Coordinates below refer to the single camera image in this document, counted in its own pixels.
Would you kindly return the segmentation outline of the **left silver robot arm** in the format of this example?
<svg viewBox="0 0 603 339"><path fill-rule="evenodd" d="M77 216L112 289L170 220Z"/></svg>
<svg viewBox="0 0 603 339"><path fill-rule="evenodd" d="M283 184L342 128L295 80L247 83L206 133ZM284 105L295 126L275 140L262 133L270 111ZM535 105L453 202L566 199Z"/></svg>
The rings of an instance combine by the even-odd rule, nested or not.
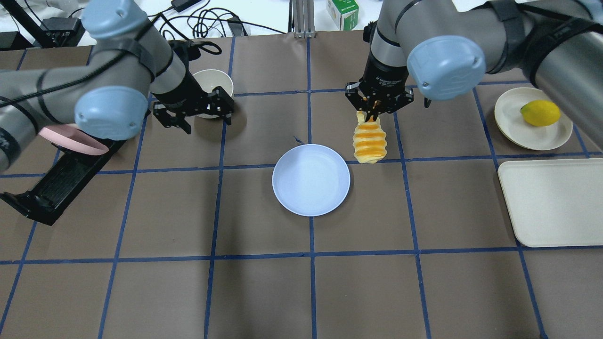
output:
<svg viewBox="0 0 603 339"><path fill-rule="evenodd" d="M1 71L1 170L6 171L49 125L77 124L100 139L127 141L140 133L153 95L188 129L187 116L231 123L233 98L206 92L133 0L92 0L82 25L97 44L80 67Z"/></svg>

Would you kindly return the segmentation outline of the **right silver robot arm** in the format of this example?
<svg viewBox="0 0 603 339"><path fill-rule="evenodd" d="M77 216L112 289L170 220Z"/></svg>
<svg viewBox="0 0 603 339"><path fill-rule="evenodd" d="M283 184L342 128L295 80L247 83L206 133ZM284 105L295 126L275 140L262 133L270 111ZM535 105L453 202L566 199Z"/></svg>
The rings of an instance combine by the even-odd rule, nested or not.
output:
<svg viewBox="0 0 603 339"><path fill-rule="evenodd" d="M451 0L385 0L364 40L364 74L345 96L368 118L413 102L408 77L429 106L472 91L486 74L519 68L602 146L600 0L488 0L467 11Z"/></svg>

